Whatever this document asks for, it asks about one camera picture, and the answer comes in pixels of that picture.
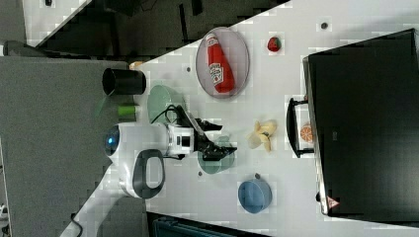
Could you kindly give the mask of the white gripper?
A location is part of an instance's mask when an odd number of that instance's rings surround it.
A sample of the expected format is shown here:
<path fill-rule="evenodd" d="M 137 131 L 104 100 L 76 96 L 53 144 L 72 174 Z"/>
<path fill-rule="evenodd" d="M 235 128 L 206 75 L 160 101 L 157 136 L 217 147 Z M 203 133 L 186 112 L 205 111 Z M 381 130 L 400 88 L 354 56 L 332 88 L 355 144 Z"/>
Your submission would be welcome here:
<path fill-rule="evenodd" d="M 219 131 L 222 126 L 202 120 L 196 119 L 199 131 Z M 194 130 L 189 127 L 167 125 L 168 130 L 168 151 L 169 156 L 189 155 L 194 152 Z M 212 141 L 199 138 L 197 141 L 197 150 L 202 153 L 204 161 L 220 161 L 224 157 L 234 153 L 236 147 L 218 146 Z"/>

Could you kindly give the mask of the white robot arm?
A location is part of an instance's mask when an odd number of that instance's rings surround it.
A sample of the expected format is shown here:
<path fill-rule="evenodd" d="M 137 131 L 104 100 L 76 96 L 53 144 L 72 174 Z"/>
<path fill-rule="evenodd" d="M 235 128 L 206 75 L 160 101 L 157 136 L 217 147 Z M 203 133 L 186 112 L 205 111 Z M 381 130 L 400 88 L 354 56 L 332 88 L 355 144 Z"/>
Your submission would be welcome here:
<path fill-rule="evenodd" d="M 163 164 L 166 159 L 181 160 L 200 152 L 206 161 L 220 161 L 235 151 L 231 145 L 220 146 L 209 140 L 195 122 L 118 123 L 105 139 L 105 152 L 112 164 L 59 237 L 97 237 L 99 227 L 119 199 L 157 196 L 164 182 L 160 180 L 153 187 L 147 180 L 151 173 L 147 164 L 152 159 Z"/>

